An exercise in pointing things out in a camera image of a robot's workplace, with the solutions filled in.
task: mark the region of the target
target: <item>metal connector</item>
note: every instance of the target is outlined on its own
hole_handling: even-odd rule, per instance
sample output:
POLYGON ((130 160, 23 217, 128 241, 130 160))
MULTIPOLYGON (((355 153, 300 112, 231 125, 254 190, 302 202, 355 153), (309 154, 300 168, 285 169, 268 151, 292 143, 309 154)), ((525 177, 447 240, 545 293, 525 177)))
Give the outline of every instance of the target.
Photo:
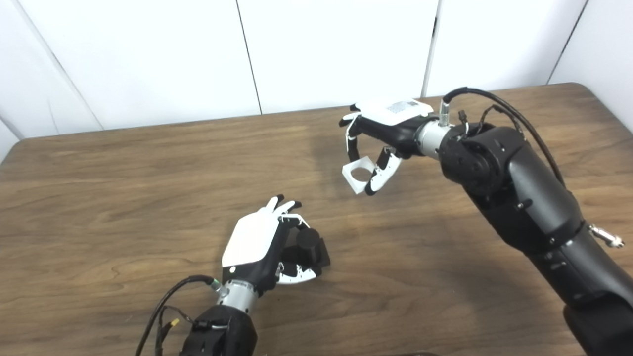
POLYGON ((220 298, 224 298, 229 293, 229 290, 222 285, 222 282, 218 281, 217 279, 214 279, 211 283, 211 289, 218 293, 220 295, 220 298))
POLYGON ((598 226, 595 226, 594 224, 589 225, 587 228, 588 228, 589 232, 591 232, 591 234, 595 238, 598 238, 598 239, 604 241, 607 246, 615 247, 615 248, 623 248, 624 247, 624 241, 622 241, 620 236, 612 235, 612 234, 608 233, 606 230, 601 229, 598 226))
POLYGON ((450 115, 448 113, 449 104, 445 103, 443 100, 439 104, 439 123, 440 127, 448 126, 451 123, 450 115))

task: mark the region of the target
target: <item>wood grain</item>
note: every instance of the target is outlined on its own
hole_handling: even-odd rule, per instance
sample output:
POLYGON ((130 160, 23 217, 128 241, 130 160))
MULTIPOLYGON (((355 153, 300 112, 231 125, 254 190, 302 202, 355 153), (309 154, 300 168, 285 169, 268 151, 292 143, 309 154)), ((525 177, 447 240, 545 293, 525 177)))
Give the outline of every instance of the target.
MULTIPOLYGON (((620 122, 577 84, 498 94, 537 127, 584 215, 633 236, 633 139, 620 122)), ((488 105, 453 101, 475 116, 488 105)), ((374 197, 352 193, 337 126, 347 112, 18 143, 0 167, 0 354, 133 354, 160 296, 190 274, 219 276, 237 219, 284 193, 304 203, 332 266, 259 301, 256 356, 580 355, 562 302, 437 162, 406 161, 374 197)), ((361 138, 361 155, 381 147, 361 138)), ((632 248, 609 254, 633 273, 632 248)), ((214 302, 196 286, 171 304, 197 315, 214 302)))

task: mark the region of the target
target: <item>robotic hand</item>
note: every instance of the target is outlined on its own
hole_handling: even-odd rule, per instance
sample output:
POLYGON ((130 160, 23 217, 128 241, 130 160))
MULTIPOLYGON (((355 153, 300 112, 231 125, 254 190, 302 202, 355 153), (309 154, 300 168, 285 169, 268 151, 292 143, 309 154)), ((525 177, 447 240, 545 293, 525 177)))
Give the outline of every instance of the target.
POLYGON ((343 176, 358 194, 375 194, 395 173, 401 159, 429 156, 444 176, 460 184, 488 223, 508 245, 523 252, 565 302, 565 320, 588 356, 633 352, 633 279, 600 248, 621 248, 622 240, 583 218, 547 146, 512 105, 485 91, 459 88, 440 102, 439 114, 415 100, 377 101, 350 107, 343 117, 351 163, 343 176), (459 112, 460 125, 449 123, 449 104, 461 94, 495 102, 476 124, 459 112), (514 128, 485 122, 490 110, 505 114, 514 128), (523 125, 544 153, 551 170, 526 141, 523 125), (388 144, 374 165, 358 158, 357 136, 367 134, 388 144), (351 170, 373 171, 358 182, 351 170))
POLYGON ((251 314, 258 298, 277 284, 296 284, 316 278, 330 265, 323 239, 301 215, 291 213, 301 207, 298 201, 274 196, 261 209, 237 221, 222 256, 222 283, 209 276, 191 276, 174 286, 161 299, 141 338, 140 356, 151 326, 158 318, 156 356, 162 355, 162 342, 174 322, 163 325, 166 309, 178 312, 192 324, 180 356, 251 356, 257 333, 251 314), (219 295, 213 307, 195 320, 180 309, 165 305, 180 287, 204 282, 219 295))

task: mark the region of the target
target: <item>wire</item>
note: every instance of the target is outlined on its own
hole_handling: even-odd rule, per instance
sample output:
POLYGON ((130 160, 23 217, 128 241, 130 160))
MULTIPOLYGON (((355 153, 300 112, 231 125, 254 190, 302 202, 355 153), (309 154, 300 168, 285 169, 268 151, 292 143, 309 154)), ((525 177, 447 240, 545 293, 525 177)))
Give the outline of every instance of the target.
POLYGON ((534 138, 534 141, 536 141, 536 144, 538 144, 538 146, 540 147, 541 151, 543 152, 543 155, 547 159, 549 166, 552 169, 552 172, 556 176, 556 179, 558 179, 558 181, 560 182, 560 184, 563 185, 563 187, 565 186, 565 180, 563 179, 563 175, 560 173, 560 169, 558 168, 558 164, 556 164, 556 160, 554 160, 554 157, 549 151, 549 148, 547 147, 547 145, 545 145, 545 142, 543 141, 539 133, 536 132, 536 129, 534 128, 534 126, 532 126, 532 124, 525 118, 525 116, 523 116, 523 114, 521 114, 516 108, 514 108, 514 106, 510 105, 507 101, 499 98, 493 93, 483 91, 481 89, 475 89, 475 88, 469 88, 469 87, 461 87, 449 92, 447 95, 445 95, 442 98, 442 101, 448 104, 451 102, 451 100, 454 97, 458 95, 462 95, 462 94, 476 94, 476 95, 488 98, 494 101, 495 103, 501 105, 508 112, 510 112, 514 117, 516 117, 521 122, 521 124, 525 126, 528 132, 530 132, 530 134, 534 138))
POLYGON ((154 345, 154 353, 156 356, 160 356, 163 354, 163 341, 165 340, 165 337, 167 337, 167 333, 173 326, 171 325, 171 323, 163 326, 163 314, 165 313, 165 310, 167 309, 174 310, 176 313, 180 314, 180 316, 182 316, 182 318, 185 319, 185 321, 193 325, 196 324, 196 321, 194 319, 192 319, 189 315, 185 314, 185 312, 183 312, 179 308, 173 307, 171 305, 164 305, 161 308, 160 314, 158 314, 158 323, 156 324, 156 343, 154 345))
POLYGON ((171 287, 167 291, 167 293, 165 293, 165 295, 161 298, 161 300, 158 301, 156 308, 150 315, 149 321, 147 322, 147 326, 145 327, 145 331, 143 332, 143 335, 141 336, 141 340, 139 341, 139 346, 136 348, 136 352, 134 353, 134 356, 141 356, 141 353, 143 352, 143 346, 145 346, 145 342, 147 342, 147 338, 149 337, 149 332, 152 330, 152 325, 154 325, 154 322, 156 322, 156 317, 163 309, 163 306, 165 305, 169 297, 171 297, 178 289, 182 288, 186 284, 193 283, 193 282, 204 282, 210 285, 211 283, 213 283, 214 280, 215 278, 210 277, 210 276, 195 275, 195 276, 189 276, 183 279, 182 281, 176 283, 173 287, 171 287))
POLYGON ((500 107, 497 104, 492 104, 488 109, 484 110, 484 113, 481 115, 481 119, 479 120, 479 127, 477 128, 477 132, 475 132, 475 135, 478 135, 481 132, 481 130, 484 128, 484 121, 486 121, 486 115, 488 115, 488 112, 492 109, 494 109, 494 111, 498 113, 506 114, 506 116, 514 124, 515 129, 518 131, 518 133, 520 133, 521 136, 523 136, 523 139, 525 139, 525 134, 523 133, 523 129, 521 129, 521 124, 518 122, 518 119, 514 117, 508 110, 500 107))

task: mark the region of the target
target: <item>white wall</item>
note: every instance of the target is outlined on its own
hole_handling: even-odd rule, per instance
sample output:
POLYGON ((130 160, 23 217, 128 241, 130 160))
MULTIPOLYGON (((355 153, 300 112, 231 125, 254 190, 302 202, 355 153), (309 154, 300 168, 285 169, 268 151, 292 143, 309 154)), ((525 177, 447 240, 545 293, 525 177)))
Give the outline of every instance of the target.
POLYGON ((11 0, 0 0, 0 117, 23 137, 101 129, 20 5, 11 0))
POLYGON ((105 129, 259 114, 235 0, 20 0, 105 129))
POLYGON ((238 0, 263 113, 422 91, 437 0, 238 0))
POLYGON ((585 0, 442 0, 424 96, 546 84, 585 0))
POLYGON ((589 0, 550 83, 588 87, 633 131, 633 1, 589 0))

